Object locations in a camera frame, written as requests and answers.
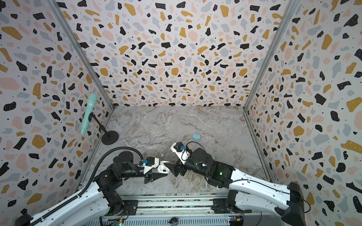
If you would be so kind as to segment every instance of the blue sponge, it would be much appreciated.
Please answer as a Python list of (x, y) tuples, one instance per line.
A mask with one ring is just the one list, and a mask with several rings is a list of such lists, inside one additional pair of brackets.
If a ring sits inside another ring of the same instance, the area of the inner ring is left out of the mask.
[(200, 136), (199, 134), (194, 133), (194, 134), (192, 135), (192, 138), (193, 138), (194, 140), (200, 140), (200, 139), (201, 139), (201, 136)]

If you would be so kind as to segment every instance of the small white object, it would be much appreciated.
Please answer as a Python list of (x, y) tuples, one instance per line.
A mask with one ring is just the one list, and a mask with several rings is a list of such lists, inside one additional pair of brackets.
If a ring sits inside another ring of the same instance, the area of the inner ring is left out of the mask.
[(159, 166), (157, 167), (157, 172), (161, 174), (168, 174), (170, 172), (170, 170), (164, 165), (165, 162), (169, 161), (161, 161)]
[(175, 152), (177, 157), (181, 160), (182, 164), (185, 164), (186, 160), (191, 156), (191, 154), (186, 150), (183, 150), (182, 152), (177, 152), (176, 149), (173, 148), (176, 145), (176, 143), (177, 142), (173, 143), (173, 145), (170, 148), (172, 152)]
[(155, 158), (155, 164), (151, 165), (151, 166), (146, 166), (146, 164), (144, 163), (144, 170), (143, 170), (143, 174), (146, 174), (148, 171), (150, 171), (150, 169), (152, 168), (157, 168), (159, 166), (160, 163), (160, 159), (159, 158)]

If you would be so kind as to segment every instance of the microphone stand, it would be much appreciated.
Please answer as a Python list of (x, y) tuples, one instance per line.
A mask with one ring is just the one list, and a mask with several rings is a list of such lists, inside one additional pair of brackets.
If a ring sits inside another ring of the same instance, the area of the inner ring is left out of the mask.
[(92, 118), (94, 118), (96, 120), (96, 122), (98, 123), (100, 129), (104, 132), (102, 138), (101, 138), (101, 141), (103, 144), (105, 145), (111, 145), (113, 143), (115, 143), (118, 138), (119, 138), (119, 135), (116, 131), (107, 131), (106, 128), (104, 127), (104, 125), (102, 125), (98, 119), (96, 118), (96, 115), (92, 113), (89, 114), (89, 117), (88, 117), (88, 121), (91, 122)]

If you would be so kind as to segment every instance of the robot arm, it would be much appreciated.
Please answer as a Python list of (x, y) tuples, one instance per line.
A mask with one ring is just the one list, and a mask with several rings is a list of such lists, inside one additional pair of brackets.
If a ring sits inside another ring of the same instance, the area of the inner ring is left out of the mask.
[[(164, 163), (164, 165), (174, 176), (179, 174), (184, 176), (186, 171), (190, 170), (203, 175), (207, 183), (212, 186), (229, 188), (226, 206), (230, 211), (242, 213), (247, 209), (260, 209), (279, 215), (284, 222), (292, 226), (305, 226), (304, 198), (298, 184), (290, 183), (288, 186), (274, 184), (250, 176), (233, 166), (213, 160), (202, 148), (192, 152), (181, 142), (174, 143), (171, 150), (176, 153), (179, 160), (175, 164)], [(241, 191), (257, 197), (245, 200)]]

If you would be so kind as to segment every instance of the metal base plate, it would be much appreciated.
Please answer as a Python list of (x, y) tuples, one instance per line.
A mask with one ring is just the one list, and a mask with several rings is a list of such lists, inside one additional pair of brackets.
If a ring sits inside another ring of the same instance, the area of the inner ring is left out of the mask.
[(108, 131), (109, 136), (103, 134), (102, 136), (102, 143), (105, 145), (111, 145), (118, 140), (118, 133), (116, 131)]
[(128, 208), (129, 216), (136, 215), (138, 200), (123, 200), (123, 202), (125, 203), (125, 207)]

